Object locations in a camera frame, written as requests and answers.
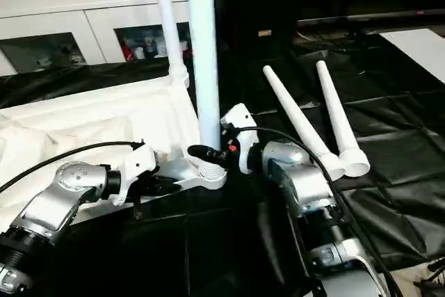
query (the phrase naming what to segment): cabinet door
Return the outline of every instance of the cabinet door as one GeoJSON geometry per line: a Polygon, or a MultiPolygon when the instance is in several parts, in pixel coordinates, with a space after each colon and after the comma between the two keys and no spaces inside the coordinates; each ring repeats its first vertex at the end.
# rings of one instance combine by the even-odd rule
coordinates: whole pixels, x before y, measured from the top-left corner
{"type": "Polygon", "coordinates": [[[0,75],[105,63],[83,11],[0,19],[0,75]]]}
{"type": "MultiPolygon", "coordinates": [[[[172,4],[184,51],[190,47],[188,3],[172,4]]],[[[107,63],[164,57],[161,13],[156,4],[87,10],[86,15],[107,63]]]]}

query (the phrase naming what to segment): white pole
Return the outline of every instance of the white pole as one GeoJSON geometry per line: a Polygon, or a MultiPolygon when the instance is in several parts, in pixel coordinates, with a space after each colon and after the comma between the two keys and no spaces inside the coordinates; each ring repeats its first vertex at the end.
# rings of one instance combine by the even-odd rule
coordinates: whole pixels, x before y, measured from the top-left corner
{"type": "Polygon", "coordinates": [[[317,62],[316,67],[320,77],[321,88],[325,95],[335,139],[339,147],[339,158],[346,167],[347,176],[361,177],[369,171],[369,161],[357,144],[325,61],[317,62]]]}
{"type": "Polygon", "coordinates": [[[345,168],[339,158],[329,151],[272,68],[267,65],[263,68],[263,72],[301,141],[321,160],[332,180],[340,179],[345,173],[345,168]]]}
{"type": "Polygon", "coordinates": [[[179,43],[178,29],[175,17],[173,16],[173,8],[171,0],[158,0],[159,10],[162,17],[162,30],[167,47],[168,62],[170,63],[169,75],[174,80],[183,81],[188,87],[187,67],[184,65],[182,58],[182,48],[179,43]]]}
{"type": "MultiPolygon", "coordinates": [[[[215,14],[213,0],[188,0],[193,48],[197,113],[201,144],[219,150],[220,102],[216,60],[215,14]]],[[[202,162],[200,172],[206,179],[225,173],[220,166],[202,162]]]]}

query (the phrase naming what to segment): white cabinet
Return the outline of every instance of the white cabinet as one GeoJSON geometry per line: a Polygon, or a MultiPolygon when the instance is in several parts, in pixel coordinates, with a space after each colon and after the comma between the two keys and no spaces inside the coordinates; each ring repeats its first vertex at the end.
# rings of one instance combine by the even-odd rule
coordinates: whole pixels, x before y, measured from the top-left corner
{"type": "MultiPolygon", "coordinates": [[[[185,50],[189,44],[188,3],[174,2],[172,6],[185,50]]],[[[145,58],[165,55],[157,4],[87,10],[86,15],[107,63],[125,62],[141,52],[145,58]]]]}
{"type": "Polygon", "coordinates": [[[0,19],[0,76],[105,62],[82,10],[0,19]]]}
{"type": "MultiPolygon", "coordinates": [[[[187,50],[188,0],[171,1],[187,50]]],[[[157,2],[0,0],[0,75],[165,56],[157,2]]]]}

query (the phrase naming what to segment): black tarp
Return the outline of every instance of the black tarp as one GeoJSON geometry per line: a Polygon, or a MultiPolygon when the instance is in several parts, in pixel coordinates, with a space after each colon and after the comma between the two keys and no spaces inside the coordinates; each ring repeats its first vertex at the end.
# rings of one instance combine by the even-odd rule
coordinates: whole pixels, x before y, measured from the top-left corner
{"type": "MultiPolygon", "coordinates": [[[[316,79],[320,59],[372,166],[336,183],[358,221],[390,269],[445,255],[445,87],[381,37],[287,47],[255,61],[221,53],[221,113],[243,102],[258,125],[295,135],[262,74],[271,65],[336,152],[316,79]]],[[[3,77],[0,107],[166,73],[159,61],[3,77]]],[[[236,171],[220,190],[199,187],[144,205],[140,221],[127,209],[75,225],[45,265],[38,296],[288,296],[302,284],[274,185],[236,171]]]]}

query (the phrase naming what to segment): white fabric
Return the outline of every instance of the white fabric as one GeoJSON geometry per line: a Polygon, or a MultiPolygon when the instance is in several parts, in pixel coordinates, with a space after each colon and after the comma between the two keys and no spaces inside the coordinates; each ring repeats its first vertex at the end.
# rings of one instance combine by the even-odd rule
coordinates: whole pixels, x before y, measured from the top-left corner
{"type": "MultiPolygon", "coordinates": [[[[200,142],[197,117],[183,85],[168,77],[94,90],[0,110],[0,184],[52,156],[104,141],[141,141],[167,161],[187,156],[200,142]]],[[[0,231],[42,191],[66,161],[118,166],[130,147],[81,152],[29,175],[0,194],[0,231]]],[[[109,203],[87,204],[84,220],[112,210],[109,203]],[[102,206],[91,209],[91,206],[102,206]]]]}

